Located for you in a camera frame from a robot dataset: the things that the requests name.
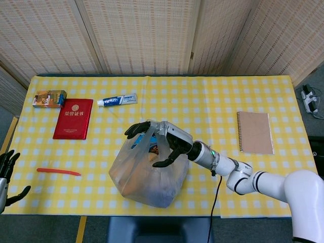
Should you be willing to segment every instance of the yellow checkered tablecloth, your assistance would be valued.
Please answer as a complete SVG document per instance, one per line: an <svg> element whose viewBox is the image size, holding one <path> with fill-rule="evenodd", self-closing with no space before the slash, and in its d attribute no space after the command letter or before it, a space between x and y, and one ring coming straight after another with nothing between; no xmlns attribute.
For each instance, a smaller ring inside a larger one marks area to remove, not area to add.
<svg viewBox="0 0 324 243"><path fill-rule="evenodd" d="M65 90L68 98L94 99L86 140L53 140L60 109L34 108L38 90ZM98 99L137 93L138 104L98 107ZM237 111L267 112L275 155L239 151ZM21 153L9 196L31 185L28 196L6 214L194 215L210 214L219 177L190 163L181 193L167 209L123 198L108 175L133 123L168 120L223 155L254 171L286 175L316 171L289 76L243 77L39 77L29 86L11 149ZM80 172L75 177L38 173L36 168ZM252 193L239 196L223 182L215 215L289 216L287 204Z"/></svg>

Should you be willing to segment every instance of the red certificate booklet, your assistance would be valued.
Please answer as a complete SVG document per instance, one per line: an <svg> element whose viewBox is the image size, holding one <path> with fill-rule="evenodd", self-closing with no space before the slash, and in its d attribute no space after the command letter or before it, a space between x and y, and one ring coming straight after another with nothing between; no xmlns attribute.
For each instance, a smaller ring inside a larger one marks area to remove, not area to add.
<svg viewBox="0 0 324 243"><path fill-rule="evenodd" d="M93 100L66 99L53 139L86 139Z"/></svg>

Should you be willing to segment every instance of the toothpaste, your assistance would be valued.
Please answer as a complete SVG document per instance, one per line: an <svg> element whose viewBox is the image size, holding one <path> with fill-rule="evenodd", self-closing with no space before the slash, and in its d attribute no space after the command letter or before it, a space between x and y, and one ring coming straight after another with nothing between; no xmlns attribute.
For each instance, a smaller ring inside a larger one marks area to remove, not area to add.
<svg viewBox="0 0 324 243"><path fill-rule="evenodd" d="M98 100L97 104L99 106L137 104L137 96L135 93L130 95L115 96L103 100Z"/></svg>

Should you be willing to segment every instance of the transparent plastic bag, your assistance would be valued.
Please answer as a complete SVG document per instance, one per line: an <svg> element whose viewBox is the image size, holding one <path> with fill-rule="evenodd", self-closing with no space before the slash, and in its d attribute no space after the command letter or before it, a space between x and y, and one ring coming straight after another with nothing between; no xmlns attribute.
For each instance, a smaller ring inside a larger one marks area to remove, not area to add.
<svg viewBox="0 0 324 243"><path fill-rule="evenodd" d="M151 126L134 147L140 135L128 139L117 155L109 175L122 196L154 207L168 207L180 192L189 161L180 155L165 168L154 168L153 163L163 161L171 153L167 138ZM158 154L149 152L152 135L156 136Z"/></svg>

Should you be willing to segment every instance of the box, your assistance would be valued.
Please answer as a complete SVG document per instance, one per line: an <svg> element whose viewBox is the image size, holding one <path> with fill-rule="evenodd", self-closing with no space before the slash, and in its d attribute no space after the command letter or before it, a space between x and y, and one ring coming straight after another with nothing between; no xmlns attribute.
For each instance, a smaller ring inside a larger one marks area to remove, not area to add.
<svg viewBox="0 0 324 243"><path fill-rule="evenodd" d="M65 99L66 92L64 90L37 91L32 106L37 108L60 108L63 107Z"/></svg>

